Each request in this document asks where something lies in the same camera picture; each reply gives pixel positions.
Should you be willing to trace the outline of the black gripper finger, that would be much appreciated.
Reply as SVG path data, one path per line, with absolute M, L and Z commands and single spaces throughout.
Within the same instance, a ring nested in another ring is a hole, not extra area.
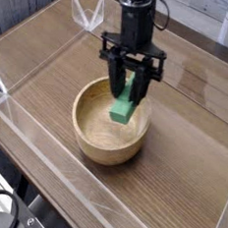
M 111 48 L 108 57 L 108 73 L 111 93 L 118 97 L 125 87 L 126 71 L 119 48 Z
M 139 66 L 136 69 L 135 77 L 133 78 L 132 88 L 130 89 L 130 101 L 138 106 L 148 91 L 150 74 L 147 67 Z

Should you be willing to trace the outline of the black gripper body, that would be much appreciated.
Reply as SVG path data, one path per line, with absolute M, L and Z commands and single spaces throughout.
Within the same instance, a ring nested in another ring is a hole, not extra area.
M 150 79 L 160 82 L 166 53 L 155 46 L 153 40 L 155 7 L 122 4 L 120 31 L 102 33 L 100 58 L 120 61 L 125 69 L 135 71 L 146 67 Z

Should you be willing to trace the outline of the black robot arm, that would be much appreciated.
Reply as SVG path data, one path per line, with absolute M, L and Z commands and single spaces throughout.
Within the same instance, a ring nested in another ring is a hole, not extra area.
M 160 0 L 169 7 L 165 0 Z M 165 30 L 168 27 L 170 13 L 164 26 L 155 23 L 156 0 L 119 0 L 122 10 L 119 33 L 102 33 L 100 58 L 108 62 L 110 90 L 118 97 L 124 87 L 126 70 L 135 73 L 129 101 L 135 106 L 146 97 L 149 82 L 160 82 L 163 75 L 163 63 L 167 59 L 165 51 L 155 46 L 153 29 Z

